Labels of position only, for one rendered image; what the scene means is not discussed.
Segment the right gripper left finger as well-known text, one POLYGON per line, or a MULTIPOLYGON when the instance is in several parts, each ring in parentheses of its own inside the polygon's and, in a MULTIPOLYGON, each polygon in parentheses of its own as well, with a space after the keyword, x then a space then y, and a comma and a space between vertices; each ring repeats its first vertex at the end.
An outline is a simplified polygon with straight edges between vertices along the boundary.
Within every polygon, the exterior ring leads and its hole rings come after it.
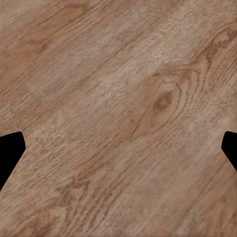
POLYGON ((0 137, 0 190, 25 150, 25 140, 21 131, 0 137))

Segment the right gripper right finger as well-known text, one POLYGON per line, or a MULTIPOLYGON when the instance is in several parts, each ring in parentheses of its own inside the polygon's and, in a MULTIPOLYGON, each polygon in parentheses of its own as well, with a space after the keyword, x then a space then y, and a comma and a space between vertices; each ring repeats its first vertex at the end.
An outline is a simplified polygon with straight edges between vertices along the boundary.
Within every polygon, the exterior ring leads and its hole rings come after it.
POLYGON ((221 148, 237 170, 237 133, 226 131, 221 148))

